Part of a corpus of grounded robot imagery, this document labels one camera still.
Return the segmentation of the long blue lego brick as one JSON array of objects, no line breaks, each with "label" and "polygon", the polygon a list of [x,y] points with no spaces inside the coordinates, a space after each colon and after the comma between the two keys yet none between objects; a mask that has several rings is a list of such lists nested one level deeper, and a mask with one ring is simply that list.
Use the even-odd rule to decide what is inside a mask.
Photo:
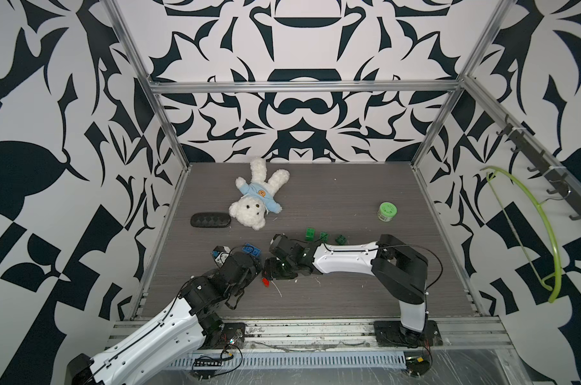
[{"label": "long blue lego brick", "polygon": [[255,258],[260,258],[261,255],[261,250],[258,247],[251,245],[250,243],[246,243],[242,247],[242,252],[247,253]]}]

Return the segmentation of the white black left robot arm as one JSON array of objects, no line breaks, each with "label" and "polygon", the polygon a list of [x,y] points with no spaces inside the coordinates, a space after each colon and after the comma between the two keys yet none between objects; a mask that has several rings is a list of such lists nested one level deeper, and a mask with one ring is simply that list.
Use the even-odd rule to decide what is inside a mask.
[{"label": "white black left robot arm", "polygon": [[143,384],[181,356],[219,338],[216,314],[260,276],[263,263],[242,250],[226,255],[217,269],[190,278],[159,314],[94,357],[80,354],[67,364],[66,384]]}]

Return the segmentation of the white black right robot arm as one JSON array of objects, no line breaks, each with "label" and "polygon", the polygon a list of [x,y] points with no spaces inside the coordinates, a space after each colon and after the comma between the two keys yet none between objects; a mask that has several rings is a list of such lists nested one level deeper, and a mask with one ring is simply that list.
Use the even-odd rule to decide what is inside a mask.
[{"label": "white black right robot arm", "polygon": [[300,275],[367,274],[399,301],[402,332],[419,335],[425,330],[428,259],[393,235],[383,234],[378,241],[364,245],[329,245],[277,234],[270,253],[272,257],[263,265],[263,278],[268,282]]}]

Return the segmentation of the light green tall lego brick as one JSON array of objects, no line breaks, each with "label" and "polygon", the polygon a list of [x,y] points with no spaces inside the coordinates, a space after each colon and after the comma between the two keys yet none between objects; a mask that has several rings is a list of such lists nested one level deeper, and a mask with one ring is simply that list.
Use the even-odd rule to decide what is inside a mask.
[{"label": "light green tall lego brick", "polygon": [[314,242],[316,239],[316,231],[313,228],[306,228],[305,241]]}]

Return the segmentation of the dark green lego brick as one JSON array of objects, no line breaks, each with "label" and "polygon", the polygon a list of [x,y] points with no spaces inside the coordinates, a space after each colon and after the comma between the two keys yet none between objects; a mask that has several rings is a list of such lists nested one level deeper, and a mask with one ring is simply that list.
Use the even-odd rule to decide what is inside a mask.
[{"label": "dark green lego brick", "polygon": [[348,239],[340,234],[335,238],[335,243],[337,245],[348,245]]}]

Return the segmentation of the black remote control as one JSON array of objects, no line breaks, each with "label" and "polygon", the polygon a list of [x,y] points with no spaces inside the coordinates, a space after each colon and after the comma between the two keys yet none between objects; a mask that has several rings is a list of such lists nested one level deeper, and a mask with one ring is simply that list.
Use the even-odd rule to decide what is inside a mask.
[{"label": "black remote control", "polygon": [[190,225],[195,228],[214,229],[226,228],[231,223],[231,216],[222,212],[194,213],[190,218]]}]

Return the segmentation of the white teddy bear blue shirt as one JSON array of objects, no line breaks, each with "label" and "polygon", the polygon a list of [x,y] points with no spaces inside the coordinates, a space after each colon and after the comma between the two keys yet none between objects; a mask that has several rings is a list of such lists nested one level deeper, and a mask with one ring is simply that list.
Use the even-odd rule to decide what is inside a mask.
[{"label": "white teddy bear blue shirt", "polygon": [[267,176],[266,161],[262,158],[250,162],[250,182],[243,177],[235,181],[242,197],[229,207],[229,215],[242,226],[260,230],[266,225],[268,213],[281,213],[282,205],[275,200],[279,189],[290,180],[290,172],[278,169]]}]

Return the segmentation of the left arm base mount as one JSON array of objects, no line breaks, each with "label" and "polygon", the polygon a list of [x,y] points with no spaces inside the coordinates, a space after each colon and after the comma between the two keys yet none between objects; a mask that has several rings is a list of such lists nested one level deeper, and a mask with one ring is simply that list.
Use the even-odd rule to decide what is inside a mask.
[{"label": "left arm base mount", "polygon": [[223,349],[233,344],[243,347],[245,343],[247,325],[245,322],[217,322],[204,329],[205,342],[202,350]]}]

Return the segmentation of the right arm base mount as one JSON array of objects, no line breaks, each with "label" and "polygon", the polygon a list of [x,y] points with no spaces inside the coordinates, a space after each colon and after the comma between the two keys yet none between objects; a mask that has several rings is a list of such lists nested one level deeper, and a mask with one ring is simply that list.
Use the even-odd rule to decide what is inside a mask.
[{"label": "right arm base mount", "polygon": [[438,324],[433,320],[427,320],[422,332],[410,330],[402,326],[401,321],[375,321],[373,323],[375,337],[378,346],[382,347],[407,347],[417,349],[420,347],[441,347],[444,343]]}]

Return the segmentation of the black wall hook rack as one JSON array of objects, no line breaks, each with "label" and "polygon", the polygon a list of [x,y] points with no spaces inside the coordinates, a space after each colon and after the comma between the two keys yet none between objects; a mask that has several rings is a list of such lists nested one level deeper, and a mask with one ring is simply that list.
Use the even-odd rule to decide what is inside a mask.
[{"label": "black wall hook rack", "polygon": [[551,185],[548,190],[549,200],[565,201],[574,211],[569,218],[581,221],[581,182],[572,171],[562,165],[542,144],[526,129],[505,114],[504,126],[499,136],[506,136],[514,144],[513,153],[521,152],[531,162],[530,173],[540,175]]}]

